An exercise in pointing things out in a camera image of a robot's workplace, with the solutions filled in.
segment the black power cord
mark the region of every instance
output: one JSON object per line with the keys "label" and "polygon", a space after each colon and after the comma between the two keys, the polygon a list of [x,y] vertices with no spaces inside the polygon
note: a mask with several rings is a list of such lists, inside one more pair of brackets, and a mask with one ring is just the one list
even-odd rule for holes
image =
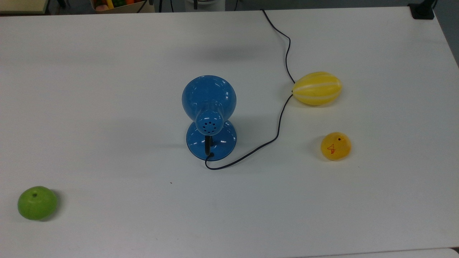
{"label": "black power cord", "polygon": [[144,3],[143,3],[142,6],[139,8],[139,10],[137,11],[137,13],[139,13],[139,12],[142,10],[142,8],[144,7],[144,5],[145,5],[147,2],[148,2],[148,0],[145,0],[145,1],[144,1]]}
{"label": "black power cord", "polygon": [[[287,48],[287,52],[285,53],[285,68],[287,70],[287,73],[288,75],[290,76],[290,79],[293,83],[295,83],[295,80],[293,79],[293,77],[290,75],[290,71],[288,69],[288,65],[287,65],[287,56],[288,56],[288,52],[290,51],[290,45],[291,45],[291,39],[290,37],[288,37],[287,35],[283,34],[280,30],[278,30],[274,25],[273,23],[271,22],[271,20],[269,19],[268,15],[266,14],[266,12],[261,9],[261,11],[263,12],[264,16],[266,17],[266,19],[268,20],[269,24],[271,25],[271,27],[273,27],[273,29],[275,29],[277,32],[279,32],[280,34],[282,34],[283,36],[287,37],[288,38],[288,48]],[[277,134],[276,134],[276,137],[274,137],[274,139],[268,141],[267,143],[264,143],[262,145],[260,145],[259,147],[257,147],[255,150],[249,152],[248,154],[246,154],[245,156],[243,156],[242,158],[234,161],[234,162],[231,162],[230,164],[228,165],[224,165],[222,167],[218,167],[218,168],[211,168],[207,165],[207,162],[209,161],[210,158],[213,157],[213,153],[210,153],[209,156],[206,158],[204,164],[206,165],[206,168],[208,169],[211,169],[211,170],[219,170],[219,169],[224,169],[224,168],[227,168],[227,167],[230,167],[236,163],[238,163],[239,161],[245,159],[246,157],[252,155],[254,152],[258,151],[259,149],[265,147],[266,145],[272,143],[273,141],[275,141],[278,137],[279,137],[279,131],[280,131],[280,121],[282,120],[282,115],[284,114],[284,110],[285,110],[285,107],[287,106],[287,103],[288,101],[293,97],[293,95],[290,95],[290,97],[288,97],[287,101],[285,102],[284,106],[282,107],[282,111],[280,112],[280,116],[279,116],[279,122],[277,124]]]}

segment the white table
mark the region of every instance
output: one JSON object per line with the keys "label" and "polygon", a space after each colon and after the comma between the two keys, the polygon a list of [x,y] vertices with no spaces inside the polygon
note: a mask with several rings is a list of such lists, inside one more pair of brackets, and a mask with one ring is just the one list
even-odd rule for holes
{"label": "white table", "polygon": [[[185,145],[181,94],[234,87],[227,164],[275,135],[292,87],[260,11],[0,19],[0,257],[301,257],[459,246],[459,70],[437,20],[407,7],[268,11],[295,79],[279,139],[210,171]],[[326,161],[322,138],[353,151]],[[54,189],[47,222],[16,208]]]}

